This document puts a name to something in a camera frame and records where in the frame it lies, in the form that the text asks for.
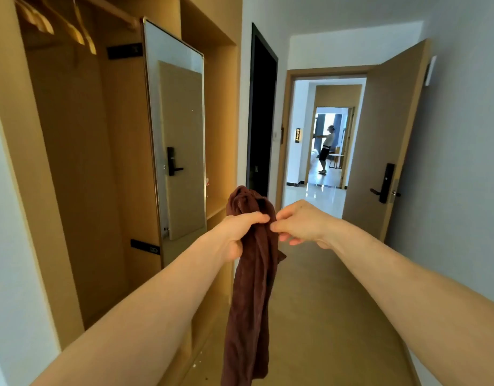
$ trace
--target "ceiling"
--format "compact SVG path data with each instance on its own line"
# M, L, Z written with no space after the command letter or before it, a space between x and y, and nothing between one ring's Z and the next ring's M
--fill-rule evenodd
M290 35L424 20L438 0L280 0Z

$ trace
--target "dark doorway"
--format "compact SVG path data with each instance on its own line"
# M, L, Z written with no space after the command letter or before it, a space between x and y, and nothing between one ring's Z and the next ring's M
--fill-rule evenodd
M269 192L277 61L276 54L253 23L246 186L262 196Z

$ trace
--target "person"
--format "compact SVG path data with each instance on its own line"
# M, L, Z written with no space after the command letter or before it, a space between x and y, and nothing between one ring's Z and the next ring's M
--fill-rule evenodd
M494 385L494 302L308 202L276 219L270 228L281 241L333 250L444 386ZM65 349L33 386L156 385L220 267L241 256L251 225L268 220L227 217Z
M319 171L320 175L326 175L327 170L326 170L326 159L327 156L329 155L329 151L331 150L331 146L333 145L334 142L334 126L331 125L327 128L327 131L329 131L328 135L315 135L315 138L326 138L324 141L324 145L322 146L322 150L320 151L319 154L319 161L322 165L322 170Z

